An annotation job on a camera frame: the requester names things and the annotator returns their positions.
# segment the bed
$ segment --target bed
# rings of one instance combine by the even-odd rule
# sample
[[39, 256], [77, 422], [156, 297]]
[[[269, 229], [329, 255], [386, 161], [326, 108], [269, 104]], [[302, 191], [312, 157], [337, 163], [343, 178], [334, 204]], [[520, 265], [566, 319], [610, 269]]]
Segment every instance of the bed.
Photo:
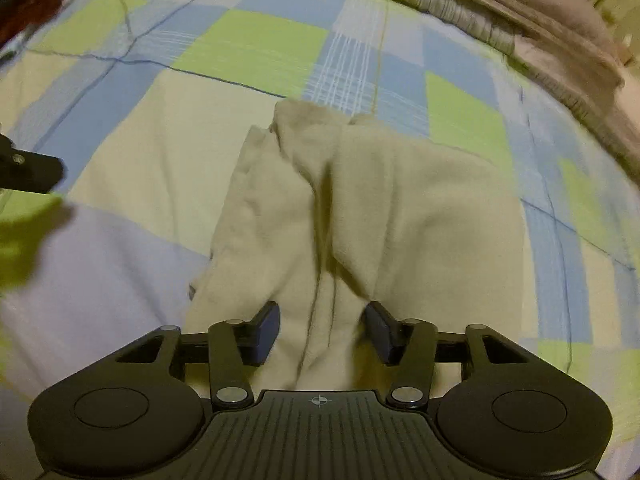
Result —
[[0, 68], [2, 133], [67, 168], [0, 194], [1, 473], [38, 473], [40, 391], [181, 324], [244, 134], [283, 97], [499, 168], [526, 222], [519, 342], [608, 403], [601, 475], [640, 467], [640, 194], [504, 54], [393, 0], [67, 2]]

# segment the white towel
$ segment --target white towel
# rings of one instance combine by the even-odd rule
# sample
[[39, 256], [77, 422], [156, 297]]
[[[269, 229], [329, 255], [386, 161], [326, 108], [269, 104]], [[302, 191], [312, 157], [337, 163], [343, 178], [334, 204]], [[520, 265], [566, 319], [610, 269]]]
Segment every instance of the white towel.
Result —
[[517, 340], [523, 236], [519, 202], [485, 160], [285, 100], [268, 130], [247, 135], [185, 329], [275, 300], [280, 334], [251, 377], [256, 394], [385, 388], [362, 338], [367, 302]]

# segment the ribbed surface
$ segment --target ribbed surface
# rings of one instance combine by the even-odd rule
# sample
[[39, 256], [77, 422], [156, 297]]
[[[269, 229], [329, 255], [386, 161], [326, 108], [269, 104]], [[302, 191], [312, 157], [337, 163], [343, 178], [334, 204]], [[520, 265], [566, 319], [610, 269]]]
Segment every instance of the ribbed surface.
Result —
[[452, 457], [421, 415], [389, 410], [372, 392], [267, 392], [250, 410], [214, 417], [196, 446], [162, 472], [145, 478], [455, 480], [470, 476], [489, 478]]

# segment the blue square pattern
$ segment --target blue square pattern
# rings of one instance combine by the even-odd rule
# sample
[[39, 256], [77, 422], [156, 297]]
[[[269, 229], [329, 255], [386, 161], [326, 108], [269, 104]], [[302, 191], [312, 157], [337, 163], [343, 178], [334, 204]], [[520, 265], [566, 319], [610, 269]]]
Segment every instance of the blue square pattern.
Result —
[[392, 54], [382, 53], [376, 117], [412, 136], [428, 136], [423, 70]]
[[94, 54], [101, 57], [124, 56], [137, 36], [155, 27], [174, 8], [175, 5], [169, 2], [154, 2], [130, 10], [129, 23], [118, 24], [104, 43], [94, 50]]
[[494, 80], [495, 95], [504, 120], [527, 124], [527, 110], [523, 102], [520, 82], [502, 64], [489, 63], [488, 68]]
[[78, 59], [39, 99], [23, 110], [8, 137], [20, 150], [40, 151], [65, 110], [73, 110], [82, 91], [103, 77], [111, 65], [111, 61], [100, 59]]
[[569, 319], [565, 298], [564, 264], [556, 234], [556, 221], [524, 204], [536, 275], [538, 333], [540, 339], [568, 340]]
[[370, 113], [378, 51], [335, 32], [324, 41], [302, 98], [347, 115]]
[[548, 192], [551, 200], [552, 214], [565, 225], [573, 226], [574, 220], [566, 195], [562, 169], [558, 165], [558, 152], [555, 145], [546, 139], [536, 139], [534, 152], [538, 169], [545, 183], [545, 191]]
[[545, 181], [540, 170], [531, 134], [526, 124], [504, 119], [513, 166], [518, 175], [520, 198], [551, 214], [551, 203], [546, 193]]
[[139, 37], [127, 60], [154, 60], [171, 64], [226, 11], [220, 6], [191, 4], [170, 15]]
[[424, 30], [424, 67], [461, 90], [498, 109], [487, 60], [439, 32]]
[[618, 262], [631, 266], [632, 261], [630, 255], [626, 252], [625, 235], [622, 232], [620, 218], [614, 208], [613, 202], [606, 194], [600, 193], [598, 202], [601, 206], [602, 220], [609, 233], [609, 245], [606, 247], [610, 256]]
[[593, 343], [589, 312], [589, 289], [584, 273], [584, 261], [578, 234], [557, 223], [566, 276], [566, 297], [571, 320], [571, 340], [574, 343]]
[[39, 141], [39, 152], [65, 161], [66, 175], [56, 187], [58, 192], [73, 186], [104, 139], [136, 107], [162, 70], [149, 63], [116, 63], [84, 94], [80, 105], [72, 107]]
[[345, 0], [242, 0], [236, 8], [330, 30]]
[[556, 104], [540, 100], [537, 96], [526, 97], [529, 124], [536, 139], [552, 142], [559, 156], [572, 161], [581, 171], [587, 167], [580, 150], [574, 118], [567, 110], [556, 109]]
[[638, 327], [638, 277], [636, 272], [618, 262], [613, 262], [620, 310], [620, 329], [624, 348], [640, 348]]

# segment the crosshair marking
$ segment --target crosshair marking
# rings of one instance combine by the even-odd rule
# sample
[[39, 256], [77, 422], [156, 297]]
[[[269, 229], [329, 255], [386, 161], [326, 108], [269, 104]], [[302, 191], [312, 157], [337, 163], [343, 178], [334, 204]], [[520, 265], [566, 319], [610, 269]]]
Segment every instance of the crosshair marking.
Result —
[[309, 402], [312, 402], [316, 406], [320, 407], [320, 406], [324, 406], [326, 403], [331, 401], [326, 397], [323, 397], [322, 395], [318, 395], [317, 397], [314, 397], [313, 399], [311, 399]]

